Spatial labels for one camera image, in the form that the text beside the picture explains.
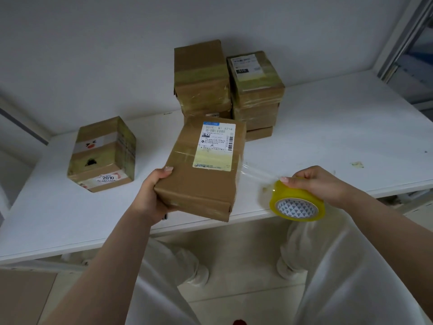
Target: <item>hand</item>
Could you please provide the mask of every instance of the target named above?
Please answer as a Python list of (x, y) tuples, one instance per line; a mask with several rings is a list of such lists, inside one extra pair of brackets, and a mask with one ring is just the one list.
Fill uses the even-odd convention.
[(129, 207), (130, 210), (138, 213), (140, 216), (146, 217), (151, 226), (161, 221), (168, 212), (175, 211), (174, 209), (166, 207), (165, 204), (158, 199), (153, 190), (156, 183), (160, 179), (168, 177), (172, 171), (173, 168), (171, 166), (167, 166), (164, 169), (154, 169), (143, 181), (136, 198)]
[(280, 181), (290, 188), (305, 189), (332, 206), (342, 209), (353, 197), (363, 194), (361, 190), (317, 165), (296, 172), (291, 178), (281, 177)]

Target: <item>forearm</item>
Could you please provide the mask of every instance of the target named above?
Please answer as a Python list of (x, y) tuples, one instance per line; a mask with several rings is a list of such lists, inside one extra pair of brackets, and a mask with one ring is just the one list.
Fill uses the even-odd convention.
[(128, 209), (45, 324), (124, 324), (150, 226)]
[(433, 317), (433, 233), (363, 192), (348, 196), (344, 210)]

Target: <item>sticker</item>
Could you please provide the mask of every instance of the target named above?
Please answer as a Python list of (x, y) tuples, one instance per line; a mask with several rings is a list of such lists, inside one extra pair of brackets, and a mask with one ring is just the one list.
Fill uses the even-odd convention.
[(80, 181), (78, 184), (86, 189), (92, 189), (94, 187), (109, 184), (127, 178), (128, 176), (123, 170), (119, 170), (112, 173), (100, 175), (91, 179)]
[(74, 151), (72, 153), (75, 154), (75, 153), (84, 152), (86, 150), (102, 147), (111, 142), (115, 142), (116, 140), (117, 140), (117, 132), (112, 132), (105, 136), (97, 137), (95, 139), (77, 142), (75, 144)]
[(231, 171), (236, 124), (203, 122), (193, 167)]
[(231, 58), (230, 60), (239, 81), (255, 80), (265, 76), (255, 54)]

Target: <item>cardboard box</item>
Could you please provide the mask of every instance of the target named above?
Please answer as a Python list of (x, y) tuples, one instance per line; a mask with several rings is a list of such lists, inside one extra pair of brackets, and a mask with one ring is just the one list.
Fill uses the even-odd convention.
[(257, 129), (246, 132), (246, 141), (253, 141), (261, 138), (266, 138), (272, 136), (272, 131), (274, 128), (271, 126), (270, 128)]
[(272, 105), (281, 102), (284, 84), (263, 51), (228, 57), (233, 107)]
[(165, 163), (173, 173), (154, 187), (159, 198), (180, 211), (227, 222), (245, 135), (243, 122), (189, 116)]
[(96, 193), (134, 180), (136, 138), (117, 116), (87, 126), (77, 135), (68, 178)]
[(187, 119), (189, 116), (209, 116), (209, 117), (220, 117), (223, 119), (231, 119), (232, 118), (232, 110), (225, 110), (219, 113), (209, 113), (209, 114), (190, 114), (184, 116), (184, 124), (187, 123)]
[(233, 107), (233, 119), (246, 123), (246, 130), (274, 126), (277, 122), (279, 103), (259, 107)]
[(220, 40), (175, 48), (175, 96), (184, 115), (228, 110), (230, 79)]

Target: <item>barcode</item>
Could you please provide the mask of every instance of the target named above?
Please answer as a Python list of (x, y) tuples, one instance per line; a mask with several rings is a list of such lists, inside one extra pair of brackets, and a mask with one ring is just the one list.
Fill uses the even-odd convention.
[(213, 133), (225, 133), (225, 130), (215, 130), (215, 129), (207, 129), (206, 131), (208, 132), (213, 132)]
[(227, 147), (227, 150), (230, 150), (230, 151), (233, 150), (233, 133), (230, 134), (230, 137), (229, 137), (229, 146)]

